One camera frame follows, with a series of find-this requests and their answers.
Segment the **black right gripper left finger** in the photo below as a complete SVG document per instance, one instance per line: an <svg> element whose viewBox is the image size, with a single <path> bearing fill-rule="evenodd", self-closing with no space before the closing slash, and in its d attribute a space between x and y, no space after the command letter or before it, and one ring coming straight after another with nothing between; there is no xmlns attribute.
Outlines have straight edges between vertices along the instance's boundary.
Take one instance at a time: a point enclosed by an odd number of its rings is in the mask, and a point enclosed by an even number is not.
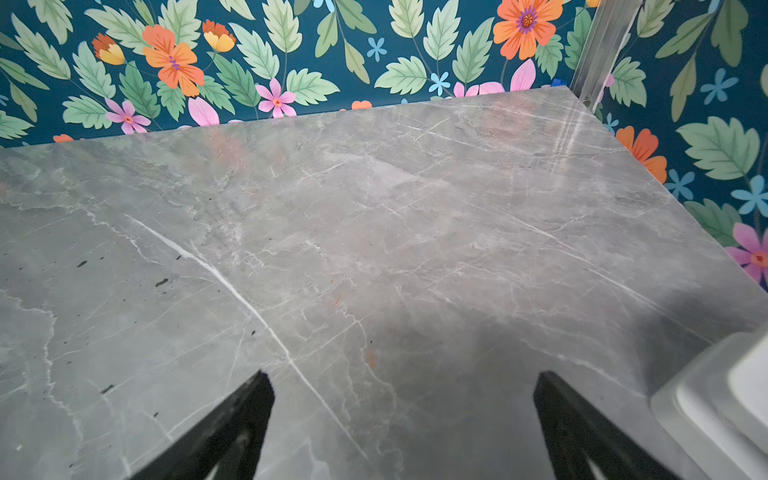
<svg viewBox="0 0 768 480"><path fill-rule="evenodd" d="M253 479L274 402L269 376L257 371L133 478Z"/></svg>

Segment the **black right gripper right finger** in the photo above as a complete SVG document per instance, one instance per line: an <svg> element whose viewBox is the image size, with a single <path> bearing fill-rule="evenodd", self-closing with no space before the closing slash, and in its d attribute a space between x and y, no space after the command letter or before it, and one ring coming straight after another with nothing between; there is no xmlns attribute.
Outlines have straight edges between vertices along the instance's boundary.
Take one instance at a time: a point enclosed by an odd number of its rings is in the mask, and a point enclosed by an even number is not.
<svg viewBox="0 0 768 480"><path fill-rule="evenodd" d="M533 400L556 479L677 477L556 373L538 375Z"/></svg>

